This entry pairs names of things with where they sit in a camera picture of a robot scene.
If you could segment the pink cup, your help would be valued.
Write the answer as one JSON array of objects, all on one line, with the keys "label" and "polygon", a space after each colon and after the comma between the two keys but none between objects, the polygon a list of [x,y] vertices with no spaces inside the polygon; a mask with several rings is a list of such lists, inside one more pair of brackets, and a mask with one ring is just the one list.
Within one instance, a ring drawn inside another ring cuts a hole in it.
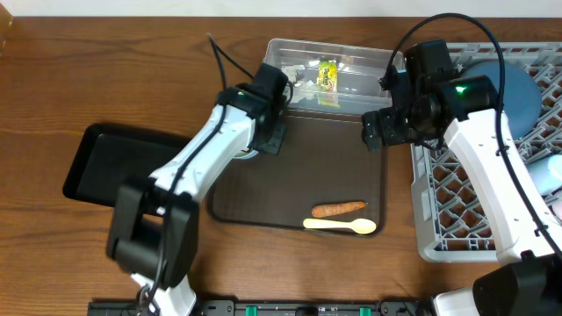
[{"label": "pink cup", "polygon": [[562,197],[558,196],[557,200],[551,205],[552,212],[559,219],[562,220]]}]

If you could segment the dark blue plate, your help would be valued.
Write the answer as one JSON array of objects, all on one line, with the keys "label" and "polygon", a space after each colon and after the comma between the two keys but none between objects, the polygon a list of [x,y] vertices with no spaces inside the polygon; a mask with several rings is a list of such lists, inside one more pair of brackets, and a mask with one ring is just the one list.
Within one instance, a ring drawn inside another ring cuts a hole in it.
[{"label": "dark blue plate", "polygon": [[[514,139],[529,133],[541,112],[541,92],[533,78],[516,65],[505,62],[504,111]],[[483,61],[461,73],[462,77],[486,75],[500,91],[499,62]]]}]

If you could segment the orange carrot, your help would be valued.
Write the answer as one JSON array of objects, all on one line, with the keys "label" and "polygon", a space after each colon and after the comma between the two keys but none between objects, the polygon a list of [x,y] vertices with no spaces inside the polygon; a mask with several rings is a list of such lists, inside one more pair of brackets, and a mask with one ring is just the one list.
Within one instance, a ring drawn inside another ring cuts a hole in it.
[{"label": "orange carrot", "polygon": [[365,208],[367,203],[364,201],[352,201],[325,205],[316,205],[311,210],[311,214],[314,218],[322,219],[326,217],[333,217],[342,215],[349,212],[358,211]]}]

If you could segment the yellow snack wrapper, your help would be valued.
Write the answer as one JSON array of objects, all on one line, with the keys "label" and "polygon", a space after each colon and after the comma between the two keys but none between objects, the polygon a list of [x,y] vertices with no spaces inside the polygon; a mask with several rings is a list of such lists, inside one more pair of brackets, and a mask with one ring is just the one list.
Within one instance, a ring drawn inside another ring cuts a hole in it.
[{"label": "yellow snack wrapper", "polygon": [[339,108],[337,93],[337,64],[335,61],[321,61],[316,80],[320,90],[320,105]]}]

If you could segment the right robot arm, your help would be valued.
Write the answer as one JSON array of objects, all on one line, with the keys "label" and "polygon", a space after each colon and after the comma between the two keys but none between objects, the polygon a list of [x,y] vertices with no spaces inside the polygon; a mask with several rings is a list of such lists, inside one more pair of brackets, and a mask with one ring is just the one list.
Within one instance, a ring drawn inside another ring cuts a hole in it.
[{"label": "right robot arm", "polygon": [[559,315],[561,222],[530,178],[501,96],[486,76],[412,87],[401,74],[392,106],[363,114],[371,151],[438,139],[468,175],[494,238],[500,267],[472,286],[431,300],[435,315]]}]

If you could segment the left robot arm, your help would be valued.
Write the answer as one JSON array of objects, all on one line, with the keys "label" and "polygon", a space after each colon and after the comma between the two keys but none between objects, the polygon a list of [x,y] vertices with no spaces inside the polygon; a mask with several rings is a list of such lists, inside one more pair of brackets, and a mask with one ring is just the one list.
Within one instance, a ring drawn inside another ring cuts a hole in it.
[{"label": "left robot arm", "polygon": [[140,286],[136,314],[191,313],[199,204],[233,159],[278,153],[287,87],[253,82],[221,91],[204,127],[175,157],[120,185],[106,254]]}]

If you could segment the light blue rice bowl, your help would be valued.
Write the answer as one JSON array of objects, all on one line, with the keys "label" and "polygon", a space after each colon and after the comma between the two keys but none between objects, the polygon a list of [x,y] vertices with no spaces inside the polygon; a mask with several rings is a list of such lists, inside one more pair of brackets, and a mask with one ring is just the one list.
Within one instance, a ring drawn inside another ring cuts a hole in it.
[{"label": "light blue rice bowl", "polygon": [[256,151],[255,149],[252,149],[252,150],[249,150],[249,151],[241,151],[234,158],[235,158],[235,160],[247,160],[247,159],[251,159],[251,158],[255,157],[258,154],[259,154],[258,151]]}]

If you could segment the clear plastic bin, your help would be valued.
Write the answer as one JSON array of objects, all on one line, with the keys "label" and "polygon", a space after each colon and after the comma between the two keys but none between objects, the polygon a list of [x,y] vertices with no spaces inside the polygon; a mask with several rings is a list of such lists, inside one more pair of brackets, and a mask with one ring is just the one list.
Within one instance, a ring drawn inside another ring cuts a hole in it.
[{"label": "clear plastic bin", "polygon": [[345,46],[296,39],[272,39],[263,61],[280,68],[284,65],[305,65],[313,69],[317,80],[321,61],[337,64],[337,93],[339,108],[320,105],[316,93],[314,99],[289,107],[295,111],[329,112],[360,116],[392,105],[390,93],[382,90],[379,80],[385,75],[387,63],[401,70],[404,68],[402,53],[392,55],[390,50]]}]

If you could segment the light blue cup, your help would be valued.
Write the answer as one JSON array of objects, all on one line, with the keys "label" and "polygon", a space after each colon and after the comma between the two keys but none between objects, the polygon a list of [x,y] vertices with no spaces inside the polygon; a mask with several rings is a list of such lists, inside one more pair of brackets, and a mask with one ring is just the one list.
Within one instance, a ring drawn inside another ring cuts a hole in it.
[{"label": "light blue cup", "polygon": [[527,167],[541,196],[547,196],[561,187],[561,155],[555,154]]}]

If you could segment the white tissue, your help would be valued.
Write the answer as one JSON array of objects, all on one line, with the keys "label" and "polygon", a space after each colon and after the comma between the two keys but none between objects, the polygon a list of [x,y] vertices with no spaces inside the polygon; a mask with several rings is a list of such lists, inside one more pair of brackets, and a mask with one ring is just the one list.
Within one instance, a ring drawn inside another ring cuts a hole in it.
[{"label": "white tissue", "polygon": [[284,65],[281,67],[281,70],[295,87],[299,87],[302,84],[306,70],[304,65]]},{"label": "white tissue", "polygon": [[308,100],[314,99],[316,97],[318,87],[316,85],[316,80],[313,79],[314,70],[307,68],[306,66],[305,68],[305,77],[302,80],[302,84],[299,87],[295,87],[291,83],[290,89],[292,90],[292,100],[290,102],[290,105],[295,105],[301,101],[307,102]]}]

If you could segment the cream plastic spoon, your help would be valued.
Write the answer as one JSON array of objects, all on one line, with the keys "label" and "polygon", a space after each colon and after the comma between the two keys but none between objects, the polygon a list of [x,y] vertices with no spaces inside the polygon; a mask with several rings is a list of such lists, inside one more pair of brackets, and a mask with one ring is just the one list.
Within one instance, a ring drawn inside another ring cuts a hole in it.
[{"label": "cream plastic spoon", "polygon": [[303,227],[306,229],[349,229],[357,234],[374,233],[377,224],[370,219],[354,219],[350,222],[329,219],[304,219]]}]

